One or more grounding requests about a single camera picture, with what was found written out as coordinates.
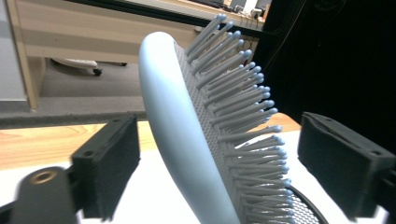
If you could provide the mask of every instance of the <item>black fabric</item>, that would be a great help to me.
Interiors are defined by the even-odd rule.
[[[338,1],[327,11],[316,8],[319,2],[305,1],[283,44],[287,32],[267,42],[256,61],[265,67],[264,84],[293,119],[301,121],[304,111],[331,117],[395,153],[396,1]],[[264,31],[279,23],[271,13],[281,13],[271,10]],[[290,28],[292,19],[283,23]]]

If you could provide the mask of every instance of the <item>light blue hairbrush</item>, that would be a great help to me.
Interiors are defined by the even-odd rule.
[[[163,161],[201,223],[293,223],[284,143],[256,132],[277,110],[240,32],[219,14],[185,49],[165,33],[148,35],[139,76],[148,121]],[[249,141],[259,135],[267,138]]]

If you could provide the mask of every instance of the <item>cable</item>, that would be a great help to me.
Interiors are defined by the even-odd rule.
[[[272,56],[271,59],[268,61],[268,63],[264,66],[263,71],[267,69],[268,65],[271,63],[271,61],[275,58],[275,56],[279,53],[280,49],[281,49],[281,48],[283,47],[283,45],[285,44],[286,39],[288,39],[291,30],[293,29],[295,23],[297,22],[298,18],[300,17],[301,12],[303,11],[303,8],[304,8],[304,6],[305,6],[305,3],[306,3],[306,0],[303,1],[303,5],[300,7],[300,9],[299,9],[299,11],[298,11],[298,13],[297,13],[296,18],[294,19],[294,21],[293,21],[291,27],[289,28],[288,32],[287,32],[286,35],[285,35],[285,38],[283,38],[283,41],[282,41],[282,43],[280,44],[280,46],[277,48],[276,52],[273,54],[273,56]]]

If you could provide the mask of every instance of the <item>screw hole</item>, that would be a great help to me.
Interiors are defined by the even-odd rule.
[[[90,157],[91,155],[93,155],[93,151],[85,151],[84,152],[85,157]]]
[[[43,184],[47,181],[50,181],[55,177],[57,173],[55,171],[45,171],[40,174],[34,175],[31,179],[33,184]]]

